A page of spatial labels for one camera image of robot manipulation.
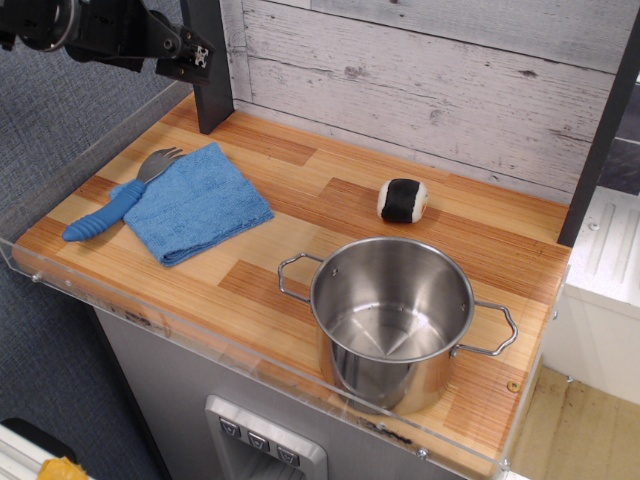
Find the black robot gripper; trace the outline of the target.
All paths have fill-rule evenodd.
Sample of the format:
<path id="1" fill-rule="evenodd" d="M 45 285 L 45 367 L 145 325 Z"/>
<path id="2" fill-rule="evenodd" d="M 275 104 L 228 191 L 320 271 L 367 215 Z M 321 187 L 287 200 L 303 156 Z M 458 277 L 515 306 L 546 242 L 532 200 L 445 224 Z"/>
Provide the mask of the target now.
<path id="1" fill-rule="evenodd" d="M 97 61 L 140 73 L 158 59 L 155 73 L 208 85 L 215 48 L 186 27 L 176 27 L 142 1 L 80 1 L 79 20 L 64 49 L 79 62 Z"/>

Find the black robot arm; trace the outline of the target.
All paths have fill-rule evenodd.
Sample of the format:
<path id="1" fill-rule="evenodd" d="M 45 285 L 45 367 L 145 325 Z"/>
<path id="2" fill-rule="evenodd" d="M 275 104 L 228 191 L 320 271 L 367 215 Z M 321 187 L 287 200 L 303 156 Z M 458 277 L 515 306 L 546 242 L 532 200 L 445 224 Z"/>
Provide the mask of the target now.
<path id="1" fill-rule="evenodd" d="M 214 47 L 191 28 L 170 22 L 144 2 L 23 1 L 1 3 L 1 48 L 17 40 L 41 52 L 63 49 L 74 60 L 139 72 L 156 61 L 158 75 L 204 86 Z"/>

